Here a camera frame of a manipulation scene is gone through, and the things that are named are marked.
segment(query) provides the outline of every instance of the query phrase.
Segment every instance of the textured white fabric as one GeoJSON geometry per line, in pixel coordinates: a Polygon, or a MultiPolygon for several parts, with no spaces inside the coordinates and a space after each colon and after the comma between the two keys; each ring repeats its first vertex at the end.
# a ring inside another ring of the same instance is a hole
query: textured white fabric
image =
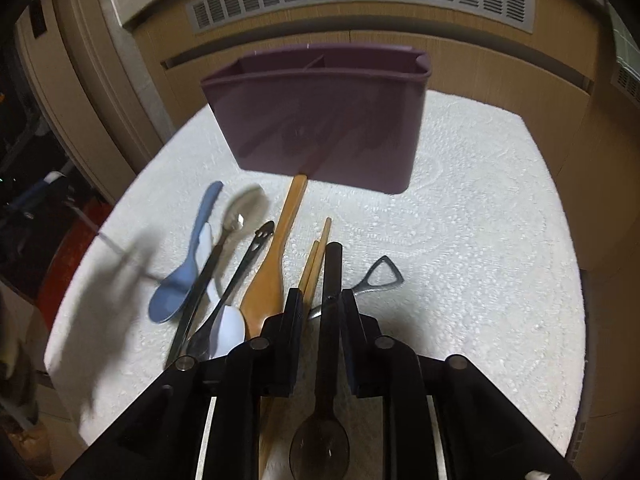
{"type": "MultiPolygon", "coordinates": [[[[121,263],[96,239],[73,278],[46,364],[89,444],[162,370],[175,324],[148,320],[155,284],[138,266],[165,276],[182,261],[200,197],[214,180],[225,183],[210,218],[214,228],[229,198],[256,182],[270,199],[266,217],[277,219],[290,183],[238,169],[205,107],[140,174],[102,228],[131,252],[130,261],[121,263]]],[[[382,254],[404,274],[401,288],[358,300],[383,333],[426,356],[467,355],[566,450],[582,386],[584,309],[558,194],[519,117],[428,92],[405,193],[308,184],[284,256],[286,290],[297,284],[326,216],[334,220],[330,239],[344,246],[344,286],[382,254]]],[[[248,243],[239,243],[223,284],[248,243]]],[[[267,479],[289,474],[291,437],[312,411],[318,326],[319,319],[309,323],[303,335],[298,383],[267,479]]],[[[344,382],[341,371],[336,412],[351,441],[347,478],[380,478],[382,403],[353,399],[344,382]]]]}

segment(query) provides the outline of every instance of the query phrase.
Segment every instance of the blue spoon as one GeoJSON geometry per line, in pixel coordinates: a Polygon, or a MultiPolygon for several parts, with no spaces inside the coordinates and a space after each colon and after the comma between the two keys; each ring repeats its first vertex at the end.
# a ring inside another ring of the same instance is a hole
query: blue spoon
{"type": "Polygon", "coordinates": [[[196,263],[196,249],[198,248],[198,238],[213,205],[222,189],[222,182],[214,182],[204,193],[196,221],[193,224],[191,239],[189,240],[189,250],[187,257],[180,267],[169,274],[156,289],[151,301],[149,301],[149,319],[154,323],[164,323],[170,320],[180,310],[184,298],[198,277],[198,264],[196,263]]]}

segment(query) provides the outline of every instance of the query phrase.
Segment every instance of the purple plastic container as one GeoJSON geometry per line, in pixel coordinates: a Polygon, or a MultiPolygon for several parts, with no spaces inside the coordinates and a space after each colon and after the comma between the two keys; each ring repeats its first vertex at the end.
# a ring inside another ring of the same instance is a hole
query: purple plastic container
{"type": "Polygon", "coordinates": [[[203,79],[238,165],[384,193],[409,185],[430,58],[407,46],[255,52],[203,79]]]}

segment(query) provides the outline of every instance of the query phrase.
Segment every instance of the cabinet door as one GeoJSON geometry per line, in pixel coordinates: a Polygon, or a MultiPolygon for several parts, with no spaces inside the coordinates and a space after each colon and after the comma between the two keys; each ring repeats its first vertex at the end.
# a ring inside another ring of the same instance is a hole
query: cabinet door
{"type": "Polygon", "coordinates": [[[207,75],[234,62],[238,57],[255,50],[279,48],[290,44],[304,43],[349,43],[348,32],[318,32],[313,34],[297,34],[272,40],[255,41],[221,50],[215,54],[202,56],[187,63],[165,71],[171,86],[172,95],[177,101],[173,107],[167,107],[176,127],[182,126],[198,110],[207,104],[200,89],[200,81],[207,75]]]}
{"type": "Polygon", "coordinates": [[[429,53],[429,88],[518,114],[556,177],[580,127],[589,95],[515,57],[433,36],[352,30],[352,43],[404,44],[429,53]]]}

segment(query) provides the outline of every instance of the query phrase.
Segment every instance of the red object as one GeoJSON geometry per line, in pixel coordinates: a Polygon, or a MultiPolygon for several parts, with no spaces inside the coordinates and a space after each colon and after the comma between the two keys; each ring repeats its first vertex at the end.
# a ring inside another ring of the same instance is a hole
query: red object
{"type": "Polygon", "coordinates": [[[414,167],[427,54],[305,44],[254,52],[202,81],[244,170],[402,193],[414,167]]]}
{"type": "MultiPolygon", "coordinates": [[[[97,226],[102,225],[112,210],[111,205],[95,198],[89,200],[82,208],[84,214],[97,226]]],[[[94,238],[95,233],[81,219],[77,218],[51,260],[36,299],[36,306],[42,313],[49,331],[53,327],[53,321],[56,319],[69,283],[71,283],[84,253],[94,238]]]]}

